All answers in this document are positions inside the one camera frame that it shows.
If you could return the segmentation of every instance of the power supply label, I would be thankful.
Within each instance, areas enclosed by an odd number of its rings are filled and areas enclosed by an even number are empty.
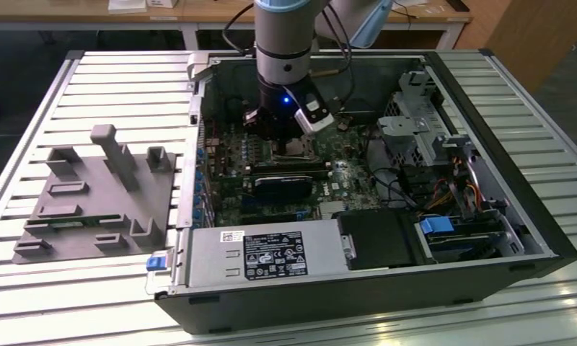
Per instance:
[[[248,280],[308,275],[301,232],[244,236],[244,262]]]

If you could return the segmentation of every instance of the metal grating table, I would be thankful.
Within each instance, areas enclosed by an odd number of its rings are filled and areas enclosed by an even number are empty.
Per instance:
[[[85,53],[64,62],[0,177],[0,345],[577,345],[577,262],[478,303],[202,336],[186,334],[152,301],[148,255],[10,264],[50,172],[42,161],[52,146],[73,145],[81,156],[101,154],[88,130],[112,123],[133,153],[148,146],[182,152],[193,129],[185,71],[196,55]],[[496,58],[473,51],[441,58],[577,248],[577,148]],[[449,107],[448,113],[461,132]],[[169,227],[180,184],[178,171]]]

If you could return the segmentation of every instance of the sticker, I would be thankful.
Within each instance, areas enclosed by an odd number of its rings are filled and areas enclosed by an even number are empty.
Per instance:
[[[84,223],[78,221],[72,221],[72,222],[52,223],[50,226],[54,229],[65,229],[70,227],[82,227]]]
[[[220,232],[220,242],[228,243],[232,241],[244,241],[244,231],[224,231]]]
[[[244,236],[248,280],[308,275],[301,232]]]
[[[150,20],[177,20],[177,17],[158,16],[158,17],[150,17]]]

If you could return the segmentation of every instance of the table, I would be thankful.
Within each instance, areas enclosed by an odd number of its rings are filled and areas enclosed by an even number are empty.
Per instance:
[[[188,0],[184,6],[181,31],[185,47],[198,49],[197,30],[221,30],[234,14],[248,5],[248,0]],[[444,32],[437,49],[453,49],[461,28],[470,22],[469,12],[457,12],[445,0],[429,0],[422,6],[408,7],[408,13],[414,18],[410,23],[404,14],[389,13],[382,30],[432,30]],[[232,30],[254,29],[254,11],[248,11],[230,27]]]
[[[181,30],[184,4],[109,14],[109,0],[0,0],[0,30]]]
[[[496,58],[473,50],[441,52],[441,58],[577,248],[576,146]],[[10,263],[50,173],[50,147],[72,145],[80,156],[101,155],[88,130],[110,122],[133,154],[148,146],[180,154],[192,97],[185,71],[205,62],[205,52],[185,51],[86,52],[65,60],[0,176],[0,345],[577,344],[577,262],[482,302],[216,335],[185,333],[152,301],[144,289],[148,255]],[[180,184],[177,172],[168,246]]]
[[[248,2],[180,0],[173,9],[150,7],[142,13],[109,14],[108,0],[0,0],[0,30],[180,30],[186,49],[197,50],[197,30],[221,30]],[[452,49],[470,14],[456,12],[445,0],[430,0],[428,5],[409,7],[408,12],[416,17],[410,25],[405,15],[392,12],[384,30],[441,31],[437,47]],[[253,12],[240,18],[233,29],[254,29]]]

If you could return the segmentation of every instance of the blue connector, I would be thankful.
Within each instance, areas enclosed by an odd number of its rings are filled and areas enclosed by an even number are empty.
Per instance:
[[[146,259],[145,268],[148,272],[166,269],[166,256],[150,257]]]
[[[421,222],[421,229],[424,234],[429,233],[446,233],[454,231],[450,219],[446,216],[434,216],[425,218]]]

